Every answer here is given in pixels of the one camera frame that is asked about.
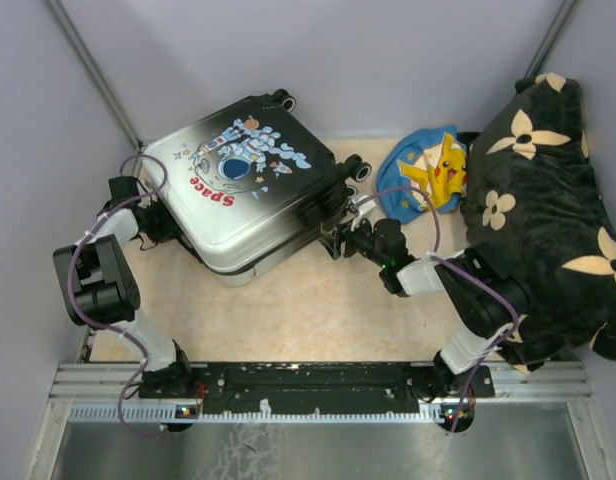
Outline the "black flower pattern blanket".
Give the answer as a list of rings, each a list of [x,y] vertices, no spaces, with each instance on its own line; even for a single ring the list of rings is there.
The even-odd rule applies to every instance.
[[[616,232],[589,160],[578,82],[519,80],[471,143],[460,211],[470,244],[491,245],[532,300],[499,348],[538,367],[582,346],[616,361]]]

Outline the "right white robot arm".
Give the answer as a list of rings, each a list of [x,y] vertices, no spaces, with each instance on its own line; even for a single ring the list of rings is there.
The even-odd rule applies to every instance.
[[[320,240],[332,259],[356,254],[379,267],[384,288],[400,297],[445,292],[459,326],[417,384],[423,398],[465,395],[479,364],[519,329],[531,292],[494,247],[480,243],[451,257],[413,256],[401,224],[392,219],[339,225]]]

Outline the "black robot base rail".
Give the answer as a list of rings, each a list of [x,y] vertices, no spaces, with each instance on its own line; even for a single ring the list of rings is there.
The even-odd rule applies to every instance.
[[[468,396],[492,398],[488,367],[454,374],[433,362],[197,363],[183,374],[144,375],[142,399],[199,402],[205,414],[257,413],[262,401],[276,415],[417,413],[419,403]]]

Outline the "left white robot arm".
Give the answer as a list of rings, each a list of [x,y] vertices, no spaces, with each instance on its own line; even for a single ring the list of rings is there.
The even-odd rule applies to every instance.
[[[109,181],[111,198],[81,239],[56,249],[52,261],[71,321],[117,337],[139,361],[143,395],[189,394],[196,373],[183,349],[141,308],[141,294],[123,247],[149,231],[155,215],[140,202],[149,196],[138,179]]]

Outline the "black suitcase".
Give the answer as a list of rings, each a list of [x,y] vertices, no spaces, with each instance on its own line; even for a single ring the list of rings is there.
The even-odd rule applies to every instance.
[[[220,281],[243,286],[348,212],[350,181],[371,165],[334,153],[292,114],[286,90],[251,95],[150,143],[146,177],[190,248]]]

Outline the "light blue Pikachu shirt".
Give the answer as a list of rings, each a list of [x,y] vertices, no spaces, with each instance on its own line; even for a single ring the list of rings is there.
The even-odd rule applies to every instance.
[[[467,147],[457,127],[422,128],[400,140],[379,167],[383,213],[407,224],[430,209],[455,210],[467,190]]]

